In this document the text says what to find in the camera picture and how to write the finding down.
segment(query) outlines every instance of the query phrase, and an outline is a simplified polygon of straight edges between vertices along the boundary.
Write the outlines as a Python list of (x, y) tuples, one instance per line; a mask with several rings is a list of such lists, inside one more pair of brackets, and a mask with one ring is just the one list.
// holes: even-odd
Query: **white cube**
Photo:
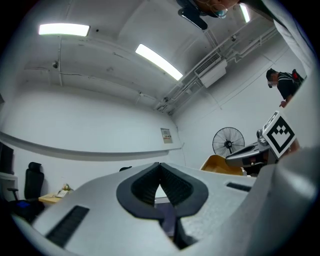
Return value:
[(296, 134), (283, 113), (275, 111), (262, 128), (262, 135), (280, 158), (296, 139)]

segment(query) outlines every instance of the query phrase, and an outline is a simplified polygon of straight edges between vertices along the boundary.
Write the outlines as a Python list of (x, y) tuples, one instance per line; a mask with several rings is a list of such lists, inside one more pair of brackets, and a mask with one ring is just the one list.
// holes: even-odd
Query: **yellow bin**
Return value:
[(227, 165), (226, 159), (220, 155), (209, 156), (200, 170), (218, 174), (243, 175), (241, 167)]

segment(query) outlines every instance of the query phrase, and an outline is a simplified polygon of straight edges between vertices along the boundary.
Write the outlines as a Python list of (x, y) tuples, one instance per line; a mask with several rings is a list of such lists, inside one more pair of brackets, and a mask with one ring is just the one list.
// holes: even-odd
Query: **person's hand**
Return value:
[(279, 106), (279, 107), (283, 107), (283, 108), (285, 108), (287, 104), (288, 104), (287, 102), (285, 102), (285, 101), (281, 101), (281, 104), (280, 104), (280, 106)]

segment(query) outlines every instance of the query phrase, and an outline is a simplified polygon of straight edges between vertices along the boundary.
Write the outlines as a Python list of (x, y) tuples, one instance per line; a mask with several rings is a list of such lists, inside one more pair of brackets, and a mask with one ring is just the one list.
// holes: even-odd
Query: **white ceiling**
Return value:
[[(71, 86), (114, 95), (154, 108), (181, 81), (135, 53), (144, 44), (189, 73), (213, 48), (246, 23), (239, 6), (225, 19), (205, 17), (205, 32), (178, 16), (175, 0), (61, 0), (43, 1), (33, 10), (34, 30), (25, 63), (25, 80)], [(252, 22), (219, 48), (224, 56), (240, 51), (273, 26), (250, 11)], [(38, 35), (40, 24), (89, 25), (87, 37)], [(60, 56), (59, 69), (52, 67)]]

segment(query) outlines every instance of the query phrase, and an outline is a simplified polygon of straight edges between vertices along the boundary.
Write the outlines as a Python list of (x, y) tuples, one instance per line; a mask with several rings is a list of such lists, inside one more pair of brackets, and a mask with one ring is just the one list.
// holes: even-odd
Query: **rectangular light fixture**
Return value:
[(145, 57), (147, 60), (156, 64), (158, 67), (162, 68), (165, 72), (167, 72), (174, 79), (179, 80), (183, 77), (183, 75), (168, 61), (162, 58), (159, 54), (155, 53), (153, 50), (149, 49), (143, 44), (140, 44), (135, 52), (142, 57)]
[(247, 10), (247, 7), (244, 4), (240, 4), (240, 8), (245, 19), (245, 22), (248, 23), (250, 21), (250, 16)]
[(71, 23), (43, 24), (39, 27), (39, 35), (61, 34), (86, 37), (88, 35), (89, 28), (90, 26), (88, 25)]

